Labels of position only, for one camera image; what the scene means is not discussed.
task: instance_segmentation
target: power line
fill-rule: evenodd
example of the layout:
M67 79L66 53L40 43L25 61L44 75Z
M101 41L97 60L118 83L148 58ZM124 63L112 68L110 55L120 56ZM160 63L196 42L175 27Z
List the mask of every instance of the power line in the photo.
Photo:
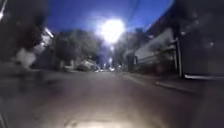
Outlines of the power line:
M139 4L140 4L140 0L136 0L135 2L135 5L134 5L134 8L128 18L128 24L130 23L130 21L133 19L134 15L136 14L136 11L138 10L138 7L139 7Z

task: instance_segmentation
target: road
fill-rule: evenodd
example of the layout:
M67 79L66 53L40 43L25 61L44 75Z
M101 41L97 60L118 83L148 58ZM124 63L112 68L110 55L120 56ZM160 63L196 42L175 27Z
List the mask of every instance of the road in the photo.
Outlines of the road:
M109 72L58 73L25 93L11 86L0 92L10 128L188 128L200 102Z

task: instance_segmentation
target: bright light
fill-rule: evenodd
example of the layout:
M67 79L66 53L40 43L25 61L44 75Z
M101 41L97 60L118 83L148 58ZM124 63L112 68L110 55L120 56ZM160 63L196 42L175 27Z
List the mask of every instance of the bright light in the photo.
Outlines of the bright light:
M114 44L120 38L120 36L124 33L125 27L121 20L112 19L106 21L101 26L100 34L104 37L105 41Z
M41 46L44 46L44 43L42 42L42 43L40 43L40 45L41 45Z
M48 28L45 28L45 31L47 32L47 34L48 34L51 38L54 37L54 35L51 33L51 31L50 31Z
M112 59L112 58L110 58L110 59L108 60L108 62L109 62L109 63L112 63L112 61L113 61L113 59Z
M113 52L113 51L114 51L114 47L113 47L113 46L111 46L111 47L110 47L110 50Z
M3 12L0 12L0 20L3 18L4 14Z

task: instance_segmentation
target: building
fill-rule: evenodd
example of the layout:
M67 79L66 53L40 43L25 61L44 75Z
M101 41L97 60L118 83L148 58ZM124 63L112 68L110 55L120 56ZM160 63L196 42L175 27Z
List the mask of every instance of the building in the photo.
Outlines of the building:
M165 70L174 72L178 70L178 58L175 51L178 25L175 20L175 11L175 6L172 5L146 31L149 41L135 51L134 63L140 69L143 68L145 72L162 72Z
M176 42L176 68L181 76L187 78L224 75L224 60L222 59L224 57L222 50L224 48L222 37L224 1L205 0L203 4L201 2L200 0L176 0L146 32L154 39L143 46L151 45L153 40L163 38L161 35L164 31L171 29L173 43Z

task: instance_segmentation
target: sidewalk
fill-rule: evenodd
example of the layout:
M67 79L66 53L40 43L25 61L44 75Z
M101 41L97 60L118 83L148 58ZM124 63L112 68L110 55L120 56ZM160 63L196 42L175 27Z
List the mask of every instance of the sidewalk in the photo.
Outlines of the sidewalk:
M180 79L178 76L174 75L166 77L157 77L153 75L142 75L128 72L124 72L123 74L130 75L134 78L143 81L152 82L156 86L160 86L167 89L173 89L185 93L200 94L203 93L203 89L205 87L205 81Z

